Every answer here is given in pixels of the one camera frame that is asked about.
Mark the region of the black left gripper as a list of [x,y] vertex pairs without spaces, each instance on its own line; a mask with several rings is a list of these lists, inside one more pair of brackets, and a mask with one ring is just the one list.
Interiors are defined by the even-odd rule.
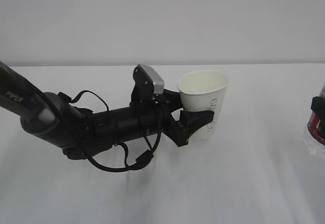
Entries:
[[181,111],[180,119],[176,121],[172,112],[183,108],[180,92],[164,89],[163,95],[152,96],[152,102],[157,116],[158,131],[169,137],[178,147],[188,145],[188,141],[208,140],[214,133],[214,112]]

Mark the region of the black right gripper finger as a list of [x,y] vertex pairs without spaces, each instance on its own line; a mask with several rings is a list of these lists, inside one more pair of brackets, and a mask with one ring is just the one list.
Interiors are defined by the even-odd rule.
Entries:
[[313,97],[311,103],[311,110],[319,118],[325,118],[325,99],[322,97]]

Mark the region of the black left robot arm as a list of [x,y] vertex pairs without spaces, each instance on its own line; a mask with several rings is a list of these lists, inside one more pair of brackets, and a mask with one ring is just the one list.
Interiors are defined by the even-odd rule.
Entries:
[[179,120],[172,113],[181,108],[180,94],[170,90],[151,91],[152,83],[144,70],[134,70],[135,86],[128,107],[94,113],[75,107],[75,98],[41,92],[26,78],[1,64],[1,107],[20,118],[29,134],[62,149],[72,160],[87,159],[113,145],[167,135],[177,146],[186,145],[191,135],[188,114]]

